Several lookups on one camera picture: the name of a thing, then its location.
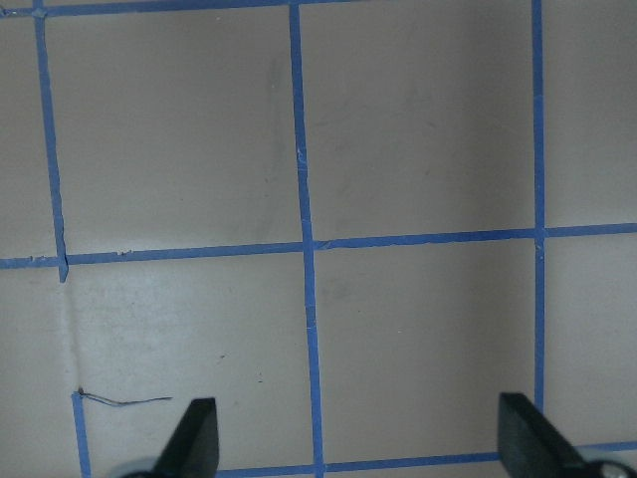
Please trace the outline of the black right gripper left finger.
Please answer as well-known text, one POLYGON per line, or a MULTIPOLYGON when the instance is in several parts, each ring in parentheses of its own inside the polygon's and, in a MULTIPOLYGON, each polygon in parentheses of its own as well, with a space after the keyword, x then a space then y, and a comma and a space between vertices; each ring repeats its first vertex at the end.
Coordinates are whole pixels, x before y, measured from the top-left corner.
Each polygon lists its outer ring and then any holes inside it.
POLYGON ((218 466, 216 400, 193 399, 155 462, 153 476, 212 478, 218 466))

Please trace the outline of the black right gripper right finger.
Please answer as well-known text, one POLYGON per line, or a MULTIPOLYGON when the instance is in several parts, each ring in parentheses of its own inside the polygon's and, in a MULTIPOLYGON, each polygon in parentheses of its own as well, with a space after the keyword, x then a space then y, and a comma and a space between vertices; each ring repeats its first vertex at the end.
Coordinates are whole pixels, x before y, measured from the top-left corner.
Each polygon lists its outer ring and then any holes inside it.
POLYGON ((500 394, 498 454, 510 477, 587 476, 584 458, 519 392, 500 394))

